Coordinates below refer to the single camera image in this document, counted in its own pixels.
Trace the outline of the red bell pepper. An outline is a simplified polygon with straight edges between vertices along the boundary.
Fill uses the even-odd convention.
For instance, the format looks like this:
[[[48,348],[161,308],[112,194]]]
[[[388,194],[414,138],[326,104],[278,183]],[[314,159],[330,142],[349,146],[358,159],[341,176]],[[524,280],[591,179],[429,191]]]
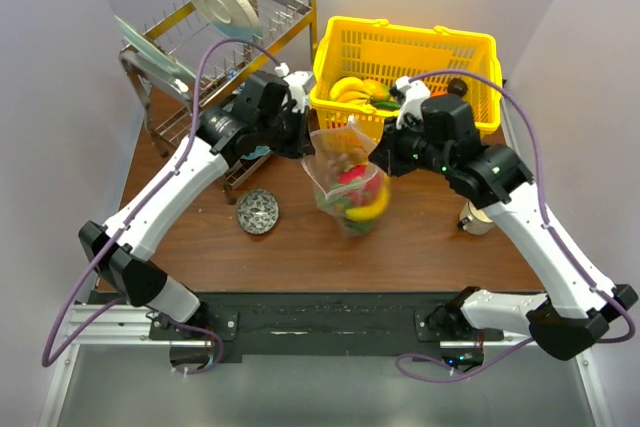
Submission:
[[[342,174],[339,184],[346,186],[341,196],[349,195],[354,201],[360,201],[360,206],[366,206],[378,196],[382,180],[378,173],[369,171],[367,165],[357,164]]]

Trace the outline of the clear zip top bag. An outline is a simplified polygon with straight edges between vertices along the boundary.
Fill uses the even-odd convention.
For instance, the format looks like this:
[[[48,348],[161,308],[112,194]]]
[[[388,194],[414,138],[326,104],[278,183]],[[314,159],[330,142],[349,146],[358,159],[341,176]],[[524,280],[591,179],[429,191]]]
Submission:
[[[312,181],[316,206],[345,234],[368,234],[391,199],[389,176],[369,161],[376,142],[353,116],[341,127],[312,132],[310,139],[313,152],[302,159],[302,167]]]

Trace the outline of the purple grape bunch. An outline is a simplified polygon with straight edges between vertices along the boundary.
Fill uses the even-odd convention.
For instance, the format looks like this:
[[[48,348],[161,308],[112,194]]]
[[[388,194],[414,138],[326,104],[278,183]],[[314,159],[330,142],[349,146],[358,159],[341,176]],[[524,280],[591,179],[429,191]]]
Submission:
[[[328,184],[339,182],[342,174],[349,171],[353,166],[354,163],[348,156],[329,158],[326,162],[326,182]]]

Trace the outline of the green leafy vegetable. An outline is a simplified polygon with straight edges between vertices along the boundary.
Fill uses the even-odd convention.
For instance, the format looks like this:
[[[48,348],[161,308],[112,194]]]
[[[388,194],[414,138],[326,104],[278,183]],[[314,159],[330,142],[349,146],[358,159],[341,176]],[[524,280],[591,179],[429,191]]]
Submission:
[[[322,192],[314,194],[317,207],[332,216],[345,235],[361,236],[369,233],[378,223],[377,219],[354,221],[346,216],[346,211],[352,207],[359,207],[361,202],[354,201],[349,195],[326,197]]]

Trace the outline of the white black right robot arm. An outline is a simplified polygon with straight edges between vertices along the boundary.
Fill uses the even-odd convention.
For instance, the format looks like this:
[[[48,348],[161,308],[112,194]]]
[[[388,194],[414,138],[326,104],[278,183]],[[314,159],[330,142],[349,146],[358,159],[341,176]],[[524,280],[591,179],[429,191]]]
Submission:
[[[541,294],[499,294],[468,287],[433,314],[459,340],[480,329],[529,335],[547,354],[569,360],[598,342],[638,295],[613,284],[557,224],[531,171],[518,154],[482,141],[471,106],[452,94],[421,102],[411,113],[384,122],[369,159],[392,176],[425,169],[483,211],[511,240],[544,286]]]

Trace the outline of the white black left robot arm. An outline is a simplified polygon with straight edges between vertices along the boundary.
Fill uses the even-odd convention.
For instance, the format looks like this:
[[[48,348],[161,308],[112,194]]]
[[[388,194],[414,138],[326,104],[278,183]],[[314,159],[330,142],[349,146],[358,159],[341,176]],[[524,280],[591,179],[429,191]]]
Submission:
[[[258,71],[237,96],[200,113],[195,133],[133,201],[103,224],[89,221],[80,229],[92,267],[131,305],[172,318],[185,339],[200,337],[207,327],[201,300],[151,258],[185,209],[241,157],[259,146],[291,159],[310,152],[308,95],[314,84],[309,71],[284,78]]]

